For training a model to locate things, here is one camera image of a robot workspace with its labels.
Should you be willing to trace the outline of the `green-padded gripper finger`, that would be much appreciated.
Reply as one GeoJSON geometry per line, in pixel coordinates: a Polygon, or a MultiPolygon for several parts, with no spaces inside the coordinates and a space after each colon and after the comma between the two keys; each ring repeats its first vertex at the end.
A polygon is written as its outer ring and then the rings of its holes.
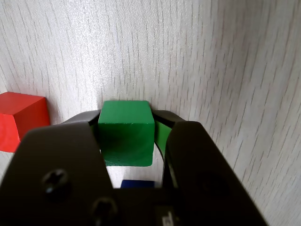
{"type": "Polygon", "coordinates": [[[171,131],[166,166],[178,189],[181,222],[188,226],[265,226],[267,223],[200,122],[155,110],[171,131]]]}

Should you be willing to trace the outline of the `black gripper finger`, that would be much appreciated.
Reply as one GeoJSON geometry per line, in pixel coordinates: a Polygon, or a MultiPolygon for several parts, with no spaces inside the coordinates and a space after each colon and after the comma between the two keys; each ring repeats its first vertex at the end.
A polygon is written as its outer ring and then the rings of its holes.
{"type": "Polygon", "coordinates": [[[29,131],[0,185],[3,226],[116,226],[118,206],[94,136],[100,111],[29,131]]]}

